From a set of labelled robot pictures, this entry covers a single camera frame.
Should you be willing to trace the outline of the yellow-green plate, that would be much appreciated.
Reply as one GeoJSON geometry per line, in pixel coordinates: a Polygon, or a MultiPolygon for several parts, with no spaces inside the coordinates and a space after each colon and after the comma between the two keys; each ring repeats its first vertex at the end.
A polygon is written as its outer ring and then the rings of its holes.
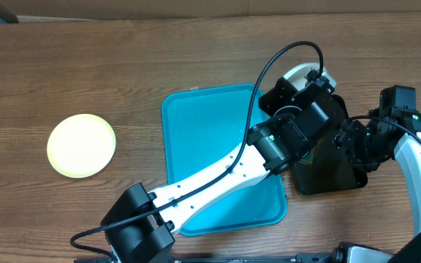
{"type": "Polygon", "coordinates": [[[52,168],[63,176],[87,178],[101,172],[113,159],[116,136],[112,126],[92,114],[77,114],[60,122],[47,142],[52,168]]]}

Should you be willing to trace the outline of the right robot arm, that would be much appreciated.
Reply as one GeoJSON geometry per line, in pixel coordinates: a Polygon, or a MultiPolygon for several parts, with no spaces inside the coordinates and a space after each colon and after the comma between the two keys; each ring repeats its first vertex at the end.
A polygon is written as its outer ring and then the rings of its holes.
{"type": "Polygon", "coordinates": [[[389,159],[398,162],[409,194],[414,236],[390,255],[377,248],[340,243],[332,262],[421,262],[421,113],[414,88],[394,85],[381,91],[379,107],[348,118],[334,144],[352,166],[372,172],[389,159]]]}

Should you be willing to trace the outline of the green yellow sponge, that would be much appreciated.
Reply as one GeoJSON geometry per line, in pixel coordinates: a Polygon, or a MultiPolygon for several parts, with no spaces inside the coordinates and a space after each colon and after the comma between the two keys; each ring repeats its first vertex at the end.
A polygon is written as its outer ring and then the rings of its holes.
{"type": "Polygon", "coordinates": [[[300,163],[312,165],[315,157],[315,150],[310,150],[301,160],[300,163]]]}

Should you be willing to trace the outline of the white plate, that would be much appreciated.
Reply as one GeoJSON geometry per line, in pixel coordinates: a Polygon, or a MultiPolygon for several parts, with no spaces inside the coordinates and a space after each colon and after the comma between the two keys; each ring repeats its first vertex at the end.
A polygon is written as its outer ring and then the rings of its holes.
{"type": "Polygon", "coordinates": [[[330,93],[333,93],[337,86],[337,82],[330,76],[325,68],[322,70],[320,78],[316,80],[308,79],[308,74],[312,71],[314,71],[315,77],[318,75],[319,66],[319,63],[304,63],[289,70],[283,76],[287,82],[287,90],[291,93],[297,93],[308,87],[311,83],[316,83],[319,87],[325,85],[326,89],[330,93]]]}

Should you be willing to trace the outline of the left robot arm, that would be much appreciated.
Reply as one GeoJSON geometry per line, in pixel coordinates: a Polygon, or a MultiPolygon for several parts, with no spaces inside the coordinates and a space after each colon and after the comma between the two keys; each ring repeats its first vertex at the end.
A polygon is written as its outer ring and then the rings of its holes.
{"type": "Polygon", "coordinates": [[[225,157],[177,183],[146,191],[138,183],[119,197],[101,226],[112,262],[161,262],[193,217],[301,160],[344,116],[327,75],[296,83],[281,77],[259,100],[270,116],[250,128],[225,157]]]}

